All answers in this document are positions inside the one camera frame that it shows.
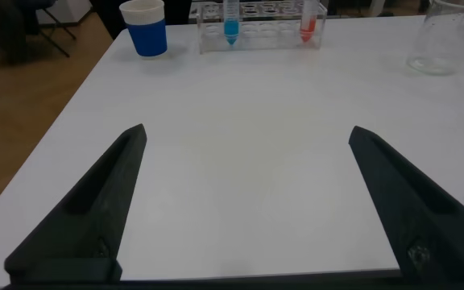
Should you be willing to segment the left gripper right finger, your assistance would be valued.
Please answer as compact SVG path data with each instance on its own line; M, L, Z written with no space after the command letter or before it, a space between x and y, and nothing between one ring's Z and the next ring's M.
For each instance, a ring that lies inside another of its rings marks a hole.
M464 282L464 205L374 132L349 145L403 277Z

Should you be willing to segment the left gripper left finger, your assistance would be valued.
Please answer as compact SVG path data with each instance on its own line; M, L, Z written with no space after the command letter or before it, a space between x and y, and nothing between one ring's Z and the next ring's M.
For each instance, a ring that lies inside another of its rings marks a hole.
M13 282L116 282L127 214L147 135L138 124L111 144L6 258Z

